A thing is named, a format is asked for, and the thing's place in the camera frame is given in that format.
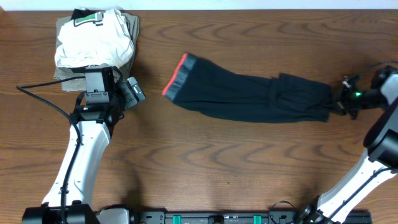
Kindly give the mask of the black leggings with red waistband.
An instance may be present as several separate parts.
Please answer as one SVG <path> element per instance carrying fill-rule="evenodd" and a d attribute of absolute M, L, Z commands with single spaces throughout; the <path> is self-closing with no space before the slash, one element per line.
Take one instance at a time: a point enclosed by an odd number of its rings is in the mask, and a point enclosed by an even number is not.
<path fill-rule="evenodd" d="M 163 96 L 203 115 L 253 123 L 328 121 L 330 85 L 280 73 L 239 75 L 192 54 L 183 54 Z"/>

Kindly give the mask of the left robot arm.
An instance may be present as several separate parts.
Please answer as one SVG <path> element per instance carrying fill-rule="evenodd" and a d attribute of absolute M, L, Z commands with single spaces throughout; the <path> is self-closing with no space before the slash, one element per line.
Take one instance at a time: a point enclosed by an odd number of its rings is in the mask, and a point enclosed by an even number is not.
<path fill-rule="evenodd" d="M 70 139 L 55 182 L 41 206 L 27 208 L 23 223 L 139 223 L 126 205 L 95 212 L 91 205 L 104 150 L 124 111 L 145 99 L 134 77 L 125 82 L 86 80 L 73 112 L 67 116 Z"/>

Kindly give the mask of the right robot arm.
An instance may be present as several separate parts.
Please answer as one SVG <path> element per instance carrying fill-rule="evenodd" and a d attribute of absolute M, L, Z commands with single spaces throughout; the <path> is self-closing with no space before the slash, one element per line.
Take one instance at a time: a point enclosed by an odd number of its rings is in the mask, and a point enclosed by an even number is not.
<path fill-rule="evenodd" d="M 383 182 L 397 176 L 397 68 L 393 61 L 375 73 L 371 87 L 358 91 L 355 75 L 343 82 L 335 102 L 355 119 L 360 110 L 382 108 L 381 117 L 364 138 L 354 167 L 329 191 L 293 217 L 293 223 L 371 223 L 369 212 L 353 209 Z"/>

